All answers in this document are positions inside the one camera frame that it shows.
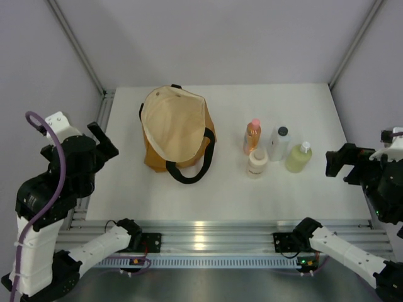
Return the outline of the green pump bottle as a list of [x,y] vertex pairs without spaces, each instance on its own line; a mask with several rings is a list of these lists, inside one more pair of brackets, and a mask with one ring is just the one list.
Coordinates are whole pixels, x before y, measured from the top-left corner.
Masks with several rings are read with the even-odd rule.
[[285,167],[289,172],[302,172],[312,158],[312,149],[309,142],[303,142],[294,146],[285,161]]

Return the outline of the clear bottle with black cap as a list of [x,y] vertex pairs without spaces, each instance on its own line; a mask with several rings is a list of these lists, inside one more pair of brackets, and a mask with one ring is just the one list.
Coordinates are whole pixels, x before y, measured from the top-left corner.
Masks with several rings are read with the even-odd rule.
[[287,151],[289,142],[290,134],[287,127],[280,126],[274,128],[268,144],[268,155],[270,161],[281,161]]

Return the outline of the tan canvas tote bag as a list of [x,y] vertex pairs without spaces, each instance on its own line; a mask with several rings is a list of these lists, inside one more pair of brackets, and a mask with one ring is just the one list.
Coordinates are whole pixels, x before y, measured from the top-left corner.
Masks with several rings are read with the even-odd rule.
[[209,170],[217,136],[204,97],[179,85],[161,86],[140,105],[144,164],[194,184]]

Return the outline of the beige bottle with beige cap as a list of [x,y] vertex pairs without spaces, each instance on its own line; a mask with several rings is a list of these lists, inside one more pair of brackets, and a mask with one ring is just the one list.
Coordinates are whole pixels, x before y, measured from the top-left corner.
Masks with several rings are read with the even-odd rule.
[[256,179],[261,177],[268,165],[268,153],[265,148],[257,148],[249,154],[247,163],[247,175]]

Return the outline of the orange bottle with pink cap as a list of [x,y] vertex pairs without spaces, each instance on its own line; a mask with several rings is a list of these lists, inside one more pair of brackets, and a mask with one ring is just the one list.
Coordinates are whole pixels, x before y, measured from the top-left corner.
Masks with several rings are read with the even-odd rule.
[[246,132],[244,135],[243,151],[249,155],[253,150],[258,147],[261,135],[261,122],[255,118],[247,124]]

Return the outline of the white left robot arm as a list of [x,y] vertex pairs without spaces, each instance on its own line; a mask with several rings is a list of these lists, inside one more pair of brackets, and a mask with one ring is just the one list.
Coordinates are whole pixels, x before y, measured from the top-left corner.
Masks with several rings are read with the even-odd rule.
[[95,190],[95,175],[119,154],[96,122],[94,135],[77,133],[61,138],[50,126],[40,131],[58,141],[42,148],[47,170],[24,182],[17,192],[18,239],[13,270],[2,277],[11,297],[21,301],[54,301],[71,292],[93,266],[115,252],[135,251],[142,244],[142,229],[128,218],[84,245],[55,251],[59,231],[78,199]]

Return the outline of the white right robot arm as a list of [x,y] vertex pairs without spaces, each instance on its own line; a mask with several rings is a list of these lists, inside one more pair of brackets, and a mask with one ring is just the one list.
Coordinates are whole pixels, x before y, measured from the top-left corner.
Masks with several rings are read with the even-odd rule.
[[[352,166],[344,181],[362,188],[379,221],[402,221],[402,147],[397,142],[378,151],[346,143],[328,151],[326,160],[327,177],[337,176],[344,165]],[[304,218],[292,238],[301,251],[322,252],[359,275],[382,301],[402,301],[402,263],[365,252],[312,218]]]

